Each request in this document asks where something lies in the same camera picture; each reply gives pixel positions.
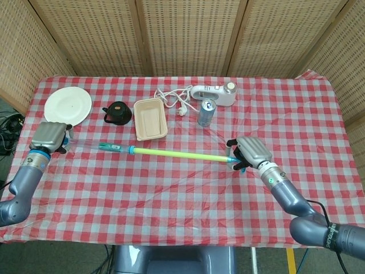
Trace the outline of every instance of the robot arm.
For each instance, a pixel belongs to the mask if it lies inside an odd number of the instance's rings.
[[[66,153],[62,147],[66,130],[72,125],[42,122],[32,138],[30,152],[13,178],[10,200],[0,202],[0,227],[17,224],[27,219],[34,191],[46,169],[53,152]]]
[[[241,161],[233,169],[258,169],[261,180],[283,210],[297,216],[290,223],[290,233],[295,241],[365,260],[365,228],[348,224],[328,224],[326,218],[313,209],[299,193],[285,172],[270,162],[272,155],[258,138],[239,137],[227,142],[227,147],[231,146],[237,146],[234,155]]]

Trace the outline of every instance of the table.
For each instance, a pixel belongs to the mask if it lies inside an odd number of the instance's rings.
[[[130,107],[156,88],[237,83],[237,101],[217,107],[209,128],[193,111],[184,117],[165,109],[168,135],[136,141],[134,121],[106,124],[102,107],[116,100]],[[329,81],[308,71],[297,79],[216,77],[65,77],[41,80],[27,114],[10,170],[12,179],[44,121],[48,96],[78,86],[91,95],[87,119],[75,137],[144,148],[224,155],[225,142],[257,136],[304,197],[319,200],[331,221],[365,224],[362,185]],[[198,102],[191,104],[197,107]],[[3,199],[11,197],[8,190]],[[23,223],[0,229],[0,241],[63,240],[103,244],[213,244],[299,247],[290,236],[293,216],[282,211],[249,168],[233,172],[223,163],[123,155],[74,147],[53,154]]]

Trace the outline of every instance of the black mug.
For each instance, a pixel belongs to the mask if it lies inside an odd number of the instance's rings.
[[[132,119],[131,109],[121,101],[114,102],[107,108],[103,107],[103,111],[106,112],[104,116],[106,123],[122,126]]]

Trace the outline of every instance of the wicker screen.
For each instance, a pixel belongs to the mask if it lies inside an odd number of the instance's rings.
[[[1,97],[26,113],[41,78],[75,71],[22,1],[0,1]]]
[[[365,123],[348,131],[347,135],[350,140],[356,167],[365,189]]]
[[[31,0],[79,75],[143,75],[127,0]]]
[[[229,76],[288,77],[341,0],[249,1]]]
[[[304,68],[329,78],[344,121],[365,110],[364,37],[365,0],[358,0]]]
[[[143,0],[155,75],[221,75],[240,0]]]

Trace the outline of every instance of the white plate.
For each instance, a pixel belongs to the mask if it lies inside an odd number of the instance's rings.
[[[44,117],[48,122],[73,126],[81,123],[91,110],[91,97],[80,87],[64,87],[48,97],[44,105]]]

